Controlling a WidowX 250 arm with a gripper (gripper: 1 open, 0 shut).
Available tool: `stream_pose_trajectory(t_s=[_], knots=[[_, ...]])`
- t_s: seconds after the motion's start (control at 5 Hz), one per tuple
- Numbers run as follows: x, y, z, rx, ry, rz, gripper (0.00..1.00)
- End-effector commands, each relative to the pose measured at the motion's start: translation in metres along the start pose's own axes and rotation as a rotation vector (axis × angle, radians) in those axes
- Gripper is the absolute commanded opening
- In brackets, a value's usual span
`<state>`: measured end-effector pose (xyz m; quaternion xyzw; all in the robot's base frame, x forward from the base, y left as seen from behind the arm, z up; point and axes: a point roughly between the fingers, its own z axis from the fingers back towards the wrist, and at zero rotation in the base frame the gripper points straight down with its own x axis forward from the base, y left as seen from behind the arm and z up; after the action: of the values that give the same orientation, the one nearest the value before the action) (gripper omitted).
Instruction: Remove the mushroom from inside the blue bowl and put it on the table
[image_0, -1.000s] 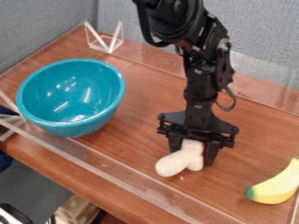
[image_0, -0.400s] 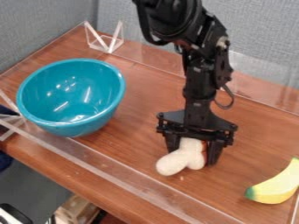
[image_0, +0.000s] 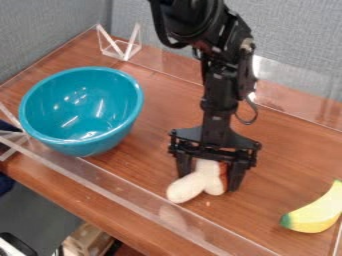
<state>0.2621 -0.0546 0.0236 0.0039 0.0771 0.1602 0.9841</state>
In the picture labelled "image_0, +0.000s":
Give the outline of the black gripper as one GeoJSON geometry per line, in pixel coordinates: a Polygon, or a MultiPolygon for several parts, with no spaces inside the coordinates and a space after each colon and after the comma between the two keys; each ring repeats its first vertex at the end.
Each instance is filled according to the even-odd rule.
{"type": "Polygon", "coordinates": [[[171,130],[168,151],[176,158],[179,178],[191,173],[192,158],[231,162],[227,167],[227,188],[235,192],[246,169],[257,165],[261,143],[239,135],[230,121],[231,114],[206,112],[201,126],[171,130]]]}

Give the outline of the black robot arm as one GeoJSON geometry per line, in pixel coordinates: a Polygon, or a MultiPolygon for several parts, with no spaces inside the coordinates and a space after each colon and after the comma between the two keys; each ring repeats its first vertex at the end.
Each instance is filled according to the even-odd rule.
{"type": "Polygon", "coordinates": [[[230,126],[258,81],[251,29],[223,0],[148,2],[160,42],[174,49],[192,48],[205,86],[202,125],[170,132],[168,152],[176,159],[179,178],[191,178],[198,170],[209,173],[211,187],[206,192],[219,195],[239,188],[261,150],[261,143],[237,134],[230,126]]]}

